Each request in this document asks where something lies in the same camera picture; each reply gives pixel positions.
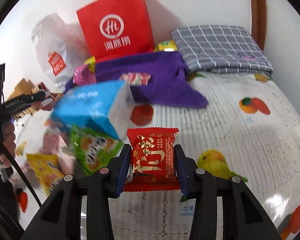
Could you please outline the person's left hand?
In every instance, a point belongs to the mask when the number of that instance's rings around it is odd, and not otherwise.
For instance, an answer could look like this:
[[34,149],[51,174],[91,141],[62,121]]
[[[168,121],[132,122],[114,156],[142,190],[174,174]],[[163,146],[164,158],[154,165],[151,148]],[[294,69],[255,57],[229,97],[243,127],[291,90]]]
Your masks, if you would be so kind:
[[[4,145],[9,150],[12,158],[15,158],[15,133],[14,133],[14,124],[11,122],[8,122],[6,128],[5,128],[5,139],[4,139]],[[4,166],[9,167],[11,166],[11,162],[7,159],[7,157],[4,154],[0,155],[0,159]]]

